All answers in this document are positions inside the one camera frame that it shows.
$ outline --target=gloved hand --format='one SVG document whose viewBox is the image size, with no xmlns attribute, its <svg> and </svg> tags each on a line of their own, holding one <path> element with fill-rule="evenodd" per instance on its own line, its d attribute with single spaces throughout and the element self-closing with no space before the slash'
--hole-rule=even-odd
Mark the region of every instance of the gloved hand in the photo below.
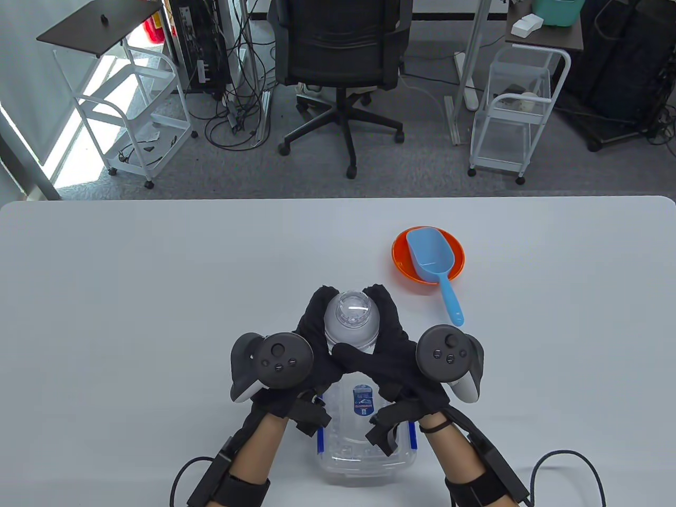
<svg viewBox="0 0 676 507">
<path fill-rule="evenodd" d="M 324 334 L 324 313 L 336 294 L 338 290 L 334 287 L 322 286 L 317 289 L 294 331 L 312 347 L 314 363 L 310 374 L 299 385 L 288 389 L 261 389 L 251 397 L 255 406 L 275 416 L 288 417 L 297 398 L 302 396 L 310 401 L 343 376 L 345 369 L 329 354 Z"/>
<path fill-rule="evenodd" d="M 380 387 L 390 402 L 418 400 L 424 414 L 447 407 L 448 395 L 441 383 L 422 374 L 416 362 L 416 342 L 408 339 L 399 322 L 397 306 L 382 285 L 364 289 L 380 312 L 380 331 L 373 354 L 366 354 L 346 343 L 338 343 L 331 352 L 345 372 L 360 371 Z"/>
</svg>

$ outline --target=floor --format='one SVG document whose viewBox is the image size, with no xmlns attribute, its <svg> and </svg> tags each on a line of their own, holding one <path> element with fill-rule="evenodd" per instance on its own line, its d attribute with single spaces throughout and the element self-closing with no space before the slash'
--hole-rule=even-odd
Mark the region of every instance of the floor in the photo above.
<svg viewBox="0 0 676 507">
<path fill-rule="evenodd" d="M 406 70 L 413 74 L 457 82 L 449 56 L 462 48 L 471 29 L 468 22 L 415 22 L 406 54 Z M 503 22 L 491 22 L 486 43 L 500 37 Z M 254 40 L 272 40 L 265 22 L 255 26 Z M 475 73 L 481 87 L 501 41 L 482 49 Z M 273 63 L 269 46 L 259 46 L 267 68 Z M 143 187 L 140 176 L 119 172 L 110 177 L 103 164 L 71 155 L 69 171 L 93 174 L 86 183 L 59 188 L 64 199 L 236 199 L 302 197 L 453 197 L 511 195 L 624 195 L 654 194 L 676 199 L 676 160 L 664 146 L 649 145 L 644 139 L 590 153 L 585 143 L 558 114 L 552 115 L 531 165 L 526 183 L 518 186 L 514 175 L 479 170 L 466 175 L 469 148 L 453 147 L 440 111 L 443 96 L 455 87 L 406 78 L 392 91 L 373 95 L 369 110 L 401 120 L 406 142 L 397 145 L 384 128 L 351 124 L 358 156 L 356 180 L 344 176 L 347 153 L 338 126 L 329 125 L 292 144 L 291 154 L 281 157 L 277 143 L 283 135 L 304 122 L 295 108 L 293 87 L 278 86 L 272 99 L 270 138 L 261 147 L 231 153 L 211 146 L 203 135 L 206 122 L 194 120 L 200 132 L 189 139 L 164 171 L 155 188 Z M 190 95 L 188 104 L 196 116 L 211 116 L 216 107 L 207 95 Z M 130 108 L 139 106 L 135 97 Z M 178 115 L 177 97 L 163 111 Z M 463 110 L 460 118 L 463 139 L 469 140 L 472 115 Z M 218 128 L 214 138 L 221 143 L 246 139 L 233 137 Z"/>
</svg>

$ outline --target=computer tower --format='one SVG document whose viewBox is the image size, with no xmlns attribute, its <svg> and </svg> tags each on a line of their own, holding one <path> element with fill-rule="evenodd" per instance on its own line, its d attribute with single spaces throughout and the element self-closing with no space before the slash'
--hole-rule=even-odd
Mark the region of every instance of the computer tower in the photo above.
<svg viewBox="0 0 676 507">
<path fill-rule="evenodd" d="M 641 0 L 588 104 L 615 120 L 649 128 L 676 80 L 676 3 Z"/>
<path fill-rule="evenodd" d="M 180 77 L 186 92 L 220 95 L 232 82 L 223 21 L 229 10 L 223 0 L 164 0 L 174 44 L 178 46 Z"/>
</svg>

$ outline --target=forearm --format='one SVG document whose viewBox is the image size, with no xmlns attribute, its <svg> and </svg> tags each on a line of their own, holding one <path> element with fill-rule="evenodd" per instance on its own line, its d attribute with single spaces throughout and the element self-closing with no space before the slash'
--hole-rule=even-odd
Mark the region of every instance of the forearm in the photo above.
<svg viewBox="0 0 676 507">
<path fill-rule="evenodd" d="M 266 414 L 251 438 L 237 453 L 228 473 L 251 484 L 265 484 L 288 422 L 289 419 Z M 207 507 L 221 506 L 216 502 L 209 502 Z"/>
<path fill-rule="evenodd" d="M 430 414 L 420 420 L 422 428 L 430 429 L 446 421 L 441 413 Z M 449 482 L 465 484 L 480 477 L 486 467 L 467 438 L 454 426 L 449 425 L 435 433 L 427 433 L 427 440 L 439 460 Z M 507 495 L 493 502 L 490 507 L 514 507 L 516 503 Z"/>
</svg>

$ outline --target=desk leg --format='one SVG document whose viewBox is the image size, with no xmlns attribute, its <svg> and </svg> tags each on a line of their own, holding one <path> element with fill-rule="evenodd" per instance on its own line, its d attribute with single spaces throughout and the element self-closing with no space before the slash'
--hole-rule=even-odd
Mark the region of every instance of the desk leg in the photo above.
<svg viewBox="0 0 676 507">
<path fill-rule="evenodd" d="M 479 1 L 477 11 L 474 14 L 474 22 L 472 23 L 472 34 L 467 42 L 467 50 L 465 51 L 466 57 L 462 69 L 462 77 L 460 78 L 460 86 L 458 86 L 458 90 L 456 91 L 455 99 L 450 95 L 443 98 L 453 146 L 461 144 L 460 131 L 458 130 L 460 104 L 462 103 L 462 97 L 466 89 L 467 81 L 470 80 L 474 74 L 474 67 L 477 64 L 477 56 L 479 55 L 479 46 L 481 45 L 481 30 L 483 24 L 488 20 L 490 8 L 491 0 Z"/>
</svg>

